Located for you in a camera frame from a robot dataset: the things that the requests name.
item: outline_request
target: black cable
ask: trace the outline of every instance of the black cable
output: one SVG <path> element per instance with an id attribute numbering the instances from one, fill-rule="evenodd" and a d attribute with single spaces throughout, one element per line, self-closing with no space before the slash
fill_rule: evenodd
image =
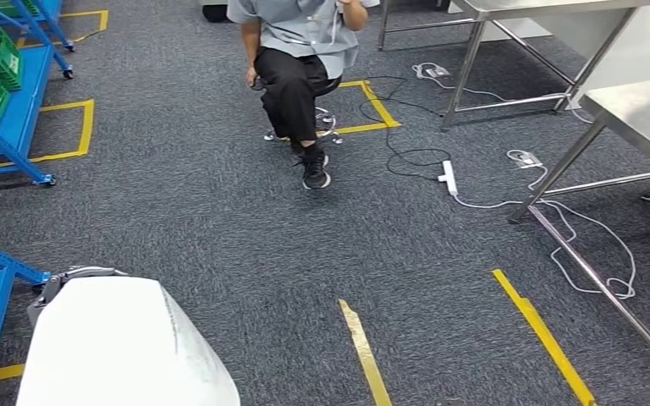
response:
<path id="1" fill-rule="evenodd" d="M 435 112 L 434 110 L 432 110 L 432 109 L 430 109 L 428 107 L 424 107 L 424 106 L 421 106 L 419 104 L 410 103 L 408 101 L 401 101 L 401 100 L 393 98 L 393 96 L 395 95 L 395 93 L 397 93 L 397 91 L 400 89 L 400 87 L 402 87 L 402 85 L 404 85 L 405 83 L 407 83 L 409 81 L 407 78 L 401 78 L 399 76 L 371 76 L 369 78 L 365 78 L 365 80 L 373 80 L 373 79 L 392 79 L 392 80 L 398 80 L 399 81 L 399 83 L 385 97 L 378 96 L 375 92 L 373 92 L 372 94 L 375 96 L 374 100 L 377 100 L 377 101 L 380 101 L 380 102 L 396 102 L 396 103 L 402 104 L 404 106 L 417 107 L 417 108 L 419 108 L 421 110 L 424 110 L 424 111 L 432 113 L 432 114 L 434 114 L 434 115 L 436 115 L 438 117 L 441 117 L 440 113 Z M 368 104 L 368 103 L 372 104 L 372 102 L 373 102 L 373 100 L 370 100 L 370 99 L 368 99 L 367 101 L 364 101 L 358 107 L 358 110 L 360 110 L 360 113 L 363 116 L 365 116 L 366 118 L 371 119 L 372 121 L 375 121 L 377 123 L 385 123 L 380 117 L 376 117 L 376 118 L 372 117 L 370 114 L 368 114 L 367 112 L 365 112 L 363 110 L 363 107 L 366 104 Z M 392 143 L 390 142 L 390 135 L 392 133 L 392 128 L 387 126 L 387 127 L 385 127 L 385 130 L 386 130 L 385 145 L 393 152 L 393 155 L 391 155 L 388 158 L 388 161 L 387 161 L 387 164 L 386 164 L 386 168 L 388 169 L 388 172 L 390 172 L 390 173 L 392 173 L 394 175 L 408 176 L 408 177 L 412 177 L 412 178 L 423 178 L 423 179 L 426 179 L 426 180 L 433 180 L 433 181 L 438 182 L 437 178 L 431 178 L 431 177 L 428 177 L 428 176 L 425 176 L 425 175 L 422 175 L 422 174 L 419 174 L 419 173 L 397 172 L 397 171 L 392 169 L 391 163 L 392 163 L 393 159 L 399 158 L 401 161 L 407 162 L 408 164 L 410 164 L 410 165 L 412 165 L 414 167 L 431 167 L 431 166 L 435 166 L 435 165 L 441 166 L 442 161 L 451 160 L 451 155 L 449 154 L 449 152 L 447 152 L 445 150 L 442 150 L 440 148 L 415 148 L 415 149 L 406 150 L 406 151 L 397 151 L 397 149 L 395 149 L 392 146 Z M 413 161 L 411 161 L 410 159 L 408 159 L 406 157 L 409 154 L 414 154 L 414 153 L 419 153 L 419 152 L 431 152 L 435 156 L 435 159 L 438 159 L 438 160 L 435 161 L 435 162 L 413 162 Z M 439 158 L 437 158 L 436 153 L 444 154 L 446 157 L 444 159 L 439 159 Z"/>

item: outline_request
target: black pants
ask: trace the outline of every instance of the black pants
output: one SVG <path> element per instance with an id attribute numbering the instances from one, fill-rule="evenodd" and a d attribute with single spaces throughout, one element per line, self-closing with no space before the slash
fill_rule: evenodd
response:
<path id="1" fill-rule="evenodd" d="M 328 71 L 317 56 L 295 58 L 261 47 L 255 68 L 266 83 L 262 106 L 279 138 L 317 140 L 315 94 L 329 83 Z"/>

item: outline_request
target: white shoe sole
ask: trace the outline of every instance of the white shoe sole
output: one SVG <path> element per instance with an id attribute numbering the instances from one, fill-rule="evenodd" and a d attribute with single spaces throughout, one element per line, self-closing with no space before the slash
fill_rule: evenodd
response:
<path id="1" fill-rule="evenodd" d="M 332 179 L 330 179 L 330 174 L 325 172 L 325 183 L 321 187 L 315 188 L 314 190 L 320 190 L 320 189 L 327 188 L 330 185 L 330 180 L 332 180 Z M 313 188 L 308 188 L 307 187 L 307 185 L 305 184 L 305 181 L 303 181 L 303 187 L 305 189 L 307 189 L 307 190 L 313 190 Z"/>

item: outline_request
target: chrome stool leg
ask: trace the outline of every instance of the chrome stool leg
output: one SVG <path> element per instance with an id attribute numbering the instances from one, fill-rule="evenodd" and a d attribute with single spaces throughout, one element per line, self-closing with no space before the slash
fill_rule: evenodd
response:
<path id="1" fill-rule="evenodd" d="M 338 126 L 338 119 L 336 119 L 334 114 L 332 114 L 328 110 L 325 110 L 324 108 L 315 107 L 315 127 L 318 130 L 317 138 L 324 138 L 329 135 L 332 135 L 333 136 L 332 140 L 335 144 L 342 144 L 343 138 L 340 137 L 338 131 L 335 130 L 337 126 Z M 290 141 L 289 138 L 279 139 L 275 135 L 275 129 L 269 129 L 268 132 L 265 135 L 263 135 L 262 138 L 265 141 L 273 141 L 273 140 Z"/>
<path id="2" fill-rule="evenodd" d="M 340 137 L 338 131 L 335 130 L 338 126 L 338 119 L 336 119 L 335 115 L 321 107 L 315 107 L 315 112 L 316 126 L 321 131 L 317 134 L 317 138 L 332 135 L 332 140 L 335 144 L 342 144 L 343 139 Z"/>

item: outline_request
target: power cord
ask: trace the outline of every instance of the power cord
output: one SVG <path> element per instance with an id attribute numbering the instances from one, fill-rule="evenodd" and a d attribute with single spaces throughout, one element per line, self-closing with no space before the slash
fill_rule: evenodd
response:
<path id="1" fill-rule="evenodd" d="M 432 69 L 425 69 L 426 66 L 432 66 Z M 436 63 L 423 62 L 423 63 L 420 63 L 418 65 L 412 65 L 412 70 L 415 71 L 415 76 L 418 79 L 431 80 L 431 81 L 435 82 L 439 87 L 441 87 L 441 88 L 443 88 L 445 90 L 448 90 L 448 91 L 451 91 L 451 90 L 454 89 L 454 86 L 446 86 L 442 82 L 437 80 L 437 78 L 433 78 L 429 74 L 426 74 L 426 72 L 428 70 L 433 71 L 433 72 L 438 72 L 438 71 L 446 72 L 446 70 L 443 67 L 437 65 Z M 474 94 L 474 95 L 486 95 L 486 96 L 496 97 L 502 102 L 514 102 L 515 101 L 514 99 L 505 99 L 504 97 L 502 97 L 502 96 L 500 96 L 500 95 L 498 95 L 496 93 L 492 93 L 491 91 L 474 91 L 472 89 L 467 89 L 467 88 L 465 88 L 465 91 L 467 93 L 471 93 L 471 94 Z M 566 99 L 569 102 L 570 106 L 572 106 L 574 104 L 574 102 L 572 102 L 572 100 L 571 100 L 570 95 L 567 95 L 565 93 L 550 93 L 550 94 L 545 95 L 545 96 L 564 96 L 564 97 L 566 97 Z M 579 115 L 579 113 L 576 112 L 574 108 L 570 109 L 570 112 L 574 115 L 574 117 L 576 117 L 577 119 L 579 119 L 583 123 L 586 123 L 586 124 L 591 124 L 592 123 L 592 121 L 587 120 L 586 118 Z"/>
<path id="2" fill-rule="evenodd" d="M 397 80 L 398 84 L 386 95 L 386 96 L 379 96 L 377 94 L 373 95 L 375 96 L 375 99 L 381 102 L 396 102 L 404 106 L 409 106 L 409 107 L 416 107 L 420 110 L 423 110 L 425 112 L 429 112 L 431 114 L 439 116 L 440 114 L 438 112 L 435 112 L 431 108 L 421 106 L 419 104 L 415 103 L 410 103 L 408 101 L 401 101 L 398 99 L 393 98 L 394 94 L 399 91 L 399 89 L 407 83 L 409 80 L 407 78 L 402 78 L 399 76 L 371 76 L 369 78 L 366 78 L 366 80 L 374 80 L 374 79 L 389 79 L 389 80 Z M 377 123 L 385 123 L 380 117 L 373 117 L 371 114 L 366 112 L 364 110 L 364 107 L 368 104 L 371 104 L 371 100 L 364 101 L 360 106 L 358 106 L 358 110 L 360 110 L 360 113 L 365 116 L 366 118 L 369 118 L 370 120 L 377 122 Z M 388 161 L 386 163 L 386 168 L 388 169 L 388 172 L 399 175 L 399 176 L 408 176 L 412 178 L 423 178 L 426 180 L 433 180 L 435 182 L 438 181 L 437 177 L 429 177 L 422 175 L 420 173 L 402 173 L 395 171 L 392 168 L 392 162 L 395 159 L 399 159 L 402 162 L 405 162 L 407 164 L 410 164 L 414 167 L 432 167 L 432 166 L 442 166 L 443 161 L 448 161 L 451 159 L 451 155 L 449 152 L 441 149 L 441 148 L 415 148 L 415 149 L 410 149 L 406 151 L 398 151 L 394 146 L 392 145 L 392 140 L 391 140 L 391 135 L 392 135 L 392 128 L 387 126 L 385 128 L 385 145 L 393 152 L 393 155 L 391 155 L 388 158 Z M 433 162 L 414 162 L 411 159 L 408 159 L 408 156 L 416 153 L 423 153 L 423 152 L 430 152 L 435 156 L 435 161 Z"/>
<path id="3" fill-rule="evenodd" d="M 523 161 L 520 158 L 520 156 L 524 156 L 526 154 L 529 154 L 529 153 L 526 152 L 526 151 L 522 151 L 522 150 L 507 151 L 507 157 L 509 159 L 511 159 L 513 161 L 518 161 L 518 162 L 520 162 L 522 164 L 525 164 L 527 162 Z M 543 166 L 541 164 L 536 165 L 534 167 L 541 168 L 543 172 L 539 176 L 539 178 L 537 178 L 536 181 L 534 181 L 531 184 L 527 185 L 527 188 L 529 190 L 534 190 L 535 186 L 537 186 L 540 182 L 542 182 L 542 180 L 548 174 L 547 167 L 545 167 L 545 166 Z M 466 207 L 476 208 L 476 209 L 494 209 L 494 208 L 497 208 L 497 207 L 502 207 L 502 206 L 507 206 L 507 205 L 518 205 L 518 204 L 522 203 L 521 201 L 512 201 L 512 200 L 510 200 L 510 201 L 503 201 L 502 203 L 498 203 L 496 205 L 480 206 L 480 205 L 472 205 L 470 203 L 464 202 L 463 200 L 460 199 L 460 197 L 458 196 L 456 191 L 454 193 L 452 193 L 452 191 L 450 190 L 450 194 L 452 195 L 454 200 L 457 201 L 458 203 L 460 203 L 461 205 L 466 206 Z M 577 217 L 579 217 L 581 219 L 587 220 L 588 222 L 592 222 L 592 223 L 598 225 L 599 227 L 606 230 L 606 232 L 609 233 L 612 237 L 614 237 L 614 239 L 617 240 L 617 242 L 621 245 L 621 247 L 624 249 L 627 256 L 629 257 L 629 263 L 630 263 L 630 267 L 631 267 L 631 274 L 630 274 L 629 278 L 626 281 L 622 280 L 622 279 L 619 279 L 617 277 L 610 277 L 605 281 L 605 283 L 606 283 L 607 287 L 612 287 L 612 283 L 619 283 L 619 284 L 624 285 L 626 287 L 626 293 L 624 293 L 624 294 L 616 293 L 615 294 L 619 299 L 625 300 L 625 299 L 633 298 L 634 296 L 636 296 L 636 291 L 634 290 L 634 279 L 636 278 L 636 262 L 634 260 L 634 254 L 629 249 L 629 246 L 626 245 L 626 243 L 619 237 L 619 235 L 617 235 L 614 232 L 614 230 L 612 230 L 606 224 L 604 224 L 604 223 L 602 223 L 602 222 L 600 222 L 598 220 L 595 220 L 595 219 L 593 219 L 591 217 L 585 216 L 584 214 L 581 214 L 580 212 L 575 211 L 575 210 L 569 208 L 568 206 L 565 206 L 563 203 L 560 203 L 558 201 L 540 199 L 540 200 L 537 201 L 536 204 L 545 205 L 545 206 L 551 207 L 551 208 L 553 208 L 553 209 L 555 209 L 557 211 L 557 213 L 559 214 L 559 218 L 562 220 L 562 222 L 564 223 L 564 225 L 567 227 L 567 229 L 570 232 L 570 236 L 566 240 L 568 243 L 571 243 L 572 241 L 577 239 L 578 234 L 577 234 L 576 230 L 574 229 L 574 227 L 572 227 L 570 222 L 567 220 L 567 217 L 566 217 L 565 213 L 562 211 L 562 209 L 564 209 L 565 211 L 569 212 L 570 214 L 573 214 L 573 215 L 575 215 L 575 216 L 577 216 Z M 574 283 L 574 281 L 572 281 L 572 279 L 571 279 L 569 273 L 567 272 L 565 266 L 557 258 L 557 254 L 559 252 L 561 252 L 561 250 L 562 249 L 560 247 L 560 248 L 552 251 L 551 253 L 549 253 L 549 258 L 551 258 L 552 261 L 557 265 L 559 270 L 562 271 L 562 274 L 564 275 L 564 277 L 567 280 L 567 282 L 569 283 L 569 285 L 574 290 L 576 290 L 578 292 L 582 292 L 582 293 L 585 293 L 585 294 L 600 294 L 601 292 L 598 291 L 598 290 L 580 288 L 579 286 L 576 285 L 576 283 Z"/>
<path id="4" fill-rule="evenodd" d="M 401 100 L 398 100 L 398 99 L 394 98 L 394 94 L 397 93 L 397 91 L 399 91 L 399 89 L 402 87 L 402 85 L 404 85 L 408 81 L 407 78 L 401 78 L 401 77 L 398 77 L 398 76 L 371 76 L 369 78 L 366 78 L 366 80 L 374 80 L 374 79 L 390 79 L 390 80 L 397 80 L 398 81 L 398 84 L 386 96 L 378 96 L 377 94 L 375 94 L 373 92 L 373 95 L 375 96 L 375 100 L 378 100 L 378 101 L 381 101 L 381 102 L 396 102 L 396 103 L 399 103 L 399 104 L 404 105 L 404 106 L 416 107 L 416 108 L 421 109 L 423 111 L 426 111 L 426 112 L 435 114 L 437 116 L 440 116 L 440 114 L 438 112 L 435 112 L 435 111 L 433 111 L 432 109 L 430 109 L 428 107 L 424 107 L 424 106 L 421 106 L 421 105 L 418 105 L 418 104 L 415 104 L 415 103 L 410 103 L 408 101 L 401 101 Z M 478 91 L 472 91 L 472 92 L 477 92 L 478 94 L 482 94 L 482 93 L 483 94 L 490 94 L 489 92 L 478 92 Z M 497 95 L 494 95 L 494 94 L 491 94 L 491 95 L 496 96 L 497 98 L 502 100 L 502 98 L 497 96 Z M 381 118 L 373 117 L 371 114 L 368 114 L 364 110 L 364 106 L 371 103 L 371 102 L 372 102 L 372 100 L 367 100 L 367 101 L 364 101 L 360 106 L 358 106 L 358 109 L 360 110 L 360 113 L 363 116 L 365 116 L 366 118 L 371 119 L 372 121 L 375 121 L 375 122 L 378 122 L 378 123 L 384 123 L 384 121 Z M 578 118 L 580 120 L 586 122 L 586 120 L 584 120 L 583 118 L 581 118 L 581 117 L 578 117 Z M 415 149 L 406 150 L 406 151 L 398 151 L 396 148 L 393 147 L 392 142 L 391 142 L 392 129 L 390 127 L 386 127 L 385 131 L 386 131 L 385 144 L 393 152 L 393 155 L 391 155 L 388 158 L 387 165 L 386 165 L 389 172 L 391 172 L 392 174 L 395 174 L 395 175 L 399 175 L 399 176 L 424 178 L 424 179 L 427 179 L 427 180 L 433 180 L 433 181 L 437 181 L 437 182 L 441 181 L 440 178 L 431 178 L 431 177 L 428 177 L 428 176 L 425 176 L 425 175 L 422 175 L 422 174 L 419 174 L 419 173 L 397 172 L 397 171 L 392 169 L 391 163 L 392 163 L 393 159 L 400 159 L 401 161 L 406 162 L 406 163 L 408 163 L 408 164 L 410 164 L 410 165 L 412 165 L 414 167 L 441 166 L 441 165 L 443 165 L 443 162 L 448 162 L 451 165 L 452 156 L 451 156 L 451 154 L 449 152 L 447 152 L 447 151 L 445 151 L 443 149 L 440 149 L 440 148 L 415 148 Z M 407 157 L 408 155 L 411 155 L 411 154 L 417 153 L 417 152 L 431 152 L 433 154 L 434 153 L 439 153 L 439 154 L 441 154 L 443 156 L 443 159 L 436 158 L 437 161 L 435 161 L 435 162 L 414 162 L 411 159 L 408 159 L 408 157 Z M 534 190 L 534 188 L 540 182 L 542 182 L 542 180 L 548 175 L 547 167 L 543 166 L 542 164 L 534 164 L 534 165 L 532 165 L 531 162 L 527 162 L 527 161 L 523 160 L 523 158 L 522 158 L 523 156 L 531 156 L 532 155 L 527 151 L 510 150 L 510 151 L 507 151 L 506 155 L 507 155 L 507 157 L 509 159 L 511 159 L 513 161 L 518 161 L 518 162 L 520 162 L 522 164 L 526 164 L 528 167 L 539 167 L 539 168 L 542 169 L 543 172 L 537 178 L 537 180 L 535 180 L 534 182 L 527 185 L 527 188 L 529 190 Z M 450 174 L 449 174 L 449 176 L 450 176 L 450 178 L 449 178 L 448 182 L 454 183 L 454 174 L 451 171 L 451 166 L 450 166 Z M 449 187 L 449 193 L 450 193 L 450 195 L 452 195 L 454 200 L 457 203 L 459 203 L 460 205 L 470 207 L 470 208 L 475 208 L 475 209 L 495 209 L 495 208 L 502 207 L 502 206 L 515 205 L 515 204 L 522 203 L 521 201 L 508 200 L 508 201 L 503 201 L 501 203 L 498 203 L 498 204 L 495 204 L 495 205 L 490 205 L 490 206 L 474 205 L 472 203 L 467 203 L 467 202 L 463 201 L 459 197 L 459 193 L 457 192 L 456 187 L 454 187 L 454 188 Z M 629 278 L 626 281 L 622 280 L 622 279 L 619 279 L 617 277 L 610 277 L 605 281 L 605 283 L 606 283 L 606 285 L 608 287 L 611 287 L 613 283 L 619 283 L 619 284 L 624 285 L 626 287 L 626 292 L 625 293 L 623 293 L 623 294 L 620 294 L 620 293 L 615 294 L 619 299 L 624 300 L 624 299 L 629 299 L 629 298 L 633 298 L 634 296 L 636 296 L 636 291 L 634 290 L 634 280 L 636 278 L 636 262 L 634 260 L 634 255 L 631 252 L 631 250 L 629 249 L 629 247 L 626 245 L 626 243 L 611 228 L 609 228 L 604 223 L 602 223 L 602 222 L 600 222 L 598 220 L 595 220 L 595 219 L 593 219 L 591 217 L 585 216 L 584 214 L 581 214 L 580 212 L 575 211 L 575 210 L 569 208 L 568 206 L 565 206 L 564 204 L 562 204 L 562 203 L 560 203 L 558 201 L 555 201 L 555 200 L 541 199 L 536 204 L 545 205 L 545 206 L 551 207 L 551 208 L 553 208 L 553 209 L 555 209 L 557 211 L 557 213 L 559 214 L 559 217 L 561 218 L 562 222 L 564 223 L 564 225 L 567 227 L 567 229 L 570 232 L 570 236 L 567 239 L 568 243 L 571 243 L 572 241 L 577 239 L 578 234 L 577 234 L 576 230 L 574 229 L 574 227 L 572 227 L 572 225 L 570 224 L 569 220 L 567 220 L 566 215 L 565 215 L 565 211 L 567 211 L 570 214 L 575 215 L 575 216 L 577 216 L 577 217 L 579 217 L 579 218 L 581 218 L 583 220 L 586 220 L 586 221 L 589 221 L 589 222 L 592 222 L 592 223 L 598 225 L 599 227 L 606 230 L 607 233 L 609 233 L 612 237 L 614 237 L 614 239 L 616 239 L 617 242 L 619 242 L 619 244 L 621 245 L 621 247 L 624 249 L 624 251 L 626 252 L 626 254 L 629 257 L 629 262 L 630 262 L 630 267 L 631 267 L 631 274 L 630 274 Z M 574 290 L 576 290 L 578 292 L 582 292 L 582 293 L 585 293 L 585 294 L 600 294 L 601 293 L 600 291 L 580 288 L 579 286 L 576 285 L 576 283 L 574 283 L 574 281 L 571 279 L 569 273 L 565 269 L 565 266 L 562 264 L 562 262 L 557 257 L 557 254 L 559 252 L 561 252 L 561 250 L 562 250 L 561 248 L 553 250 L 549 254 L 549 258 L 551 258 L 552 261 L 557 265 L 557 267 L 559 268 L 559 270 L 562 272 L 565 279 L 567 280 L 567 283 Z"/>

